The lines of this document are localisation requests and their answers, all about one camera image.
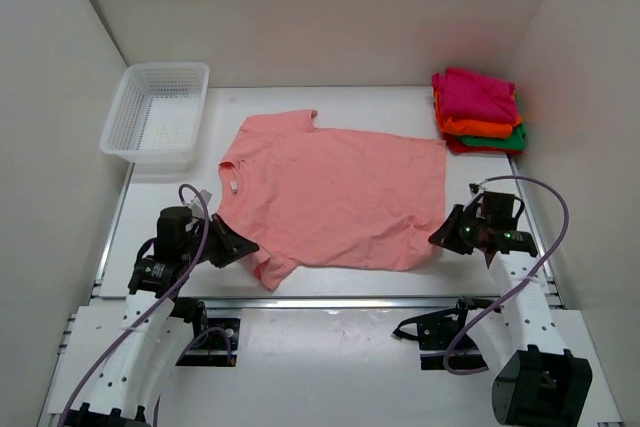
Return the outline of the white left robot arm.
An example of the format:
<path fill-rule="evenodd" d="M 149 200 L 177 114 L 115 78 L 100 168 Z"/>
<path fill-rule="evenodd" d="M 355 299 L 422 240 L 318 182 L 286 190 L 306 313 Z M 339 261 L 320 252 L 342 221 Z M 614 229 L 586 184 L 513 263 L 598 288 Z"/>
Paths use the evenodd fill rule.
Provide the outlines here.
<path fill-rule="evenodd" d="M 214 330 L 204 303 L 180 289 L 197 265 L 224 268 L 258 249 L 217 214 L 163 209 L 155 236 L 137 253 L 119 334 L 72 391 L 59 425 L 155 425 L 171 370 Z"/>

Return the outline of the salmon pink t-shirt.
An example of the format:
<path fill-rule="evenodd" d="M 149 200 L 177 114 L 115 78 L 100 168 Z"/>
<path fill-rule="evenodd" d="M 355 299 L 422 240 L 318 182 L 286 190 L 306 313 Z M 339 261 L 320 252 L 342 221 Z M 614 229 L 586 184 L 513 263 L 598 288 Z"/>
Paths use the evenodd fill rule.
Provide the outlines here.
<path fill-rule="evenodd" d="M 319 128 L 314 110 L 248 117 L 218 166 L 218 213 L 259 249 L 269 290 L 300 266 L 408 271 L 445 214 L 440 140 Z"/>

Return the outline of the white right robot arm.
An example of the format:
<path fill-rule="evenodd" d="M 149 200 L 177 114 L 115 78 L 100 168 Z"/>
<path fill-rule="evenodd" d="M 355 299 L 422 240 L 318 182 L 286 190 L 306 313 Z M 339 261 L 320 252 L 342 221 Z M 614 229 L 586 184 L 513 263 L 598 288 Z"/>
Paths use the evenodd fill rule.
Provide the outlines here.
<path fill-rule="evenodd" d="M 500 296 L 481 307 L 466 300 L 461 337 L 477 346 L 492 373 L 492 409 L 509 426 L 575 426 L 593 379 L 575 356 L 548 305 L 532 235 L 518 228 L 524 203 L 513 194 L 471 189 L 430 243 L 462 255 L 483 254 Z"/>

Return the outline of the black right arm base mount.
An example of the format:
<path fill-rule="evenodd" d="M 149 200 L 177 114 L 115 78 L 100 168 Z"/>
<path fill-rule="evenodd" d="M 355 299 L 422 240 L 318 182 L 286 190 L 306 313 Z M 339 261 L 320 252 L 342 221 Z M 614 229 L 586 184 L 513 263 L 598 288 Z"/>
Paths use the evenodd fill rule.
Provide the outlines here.
<path fill-rule="evenodd" d="M 491 304 L 488 299 L 463 296 L 449 308 L 421 314 L 401 321 L 392 332 L 397 340 L 417 342 L 421 354 L 421 368 L 444 370 L 442 361 L 449 344 L 466 325 L 468 313 L 483 310 Z M 453 369 L 472 371 L 487 370 L 476 344 L 465 334 L 456 345 L 450 358 Z"/>

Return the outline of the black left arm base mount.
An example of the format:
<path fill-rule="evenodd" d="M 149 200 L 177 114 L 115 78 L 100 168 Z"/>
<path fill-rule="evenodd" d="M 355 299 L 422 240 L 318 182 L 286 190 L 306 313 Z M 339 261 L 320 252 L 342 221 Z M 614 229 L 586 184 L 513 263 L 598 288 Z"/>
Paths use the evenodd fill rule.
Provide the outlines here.
<path fill-rule="evenodd" d="M 233 368 L 237 365 L 241 319 L 208 319 L 209 332 L 196 342 L 176 363 L 180 367 Z"/>

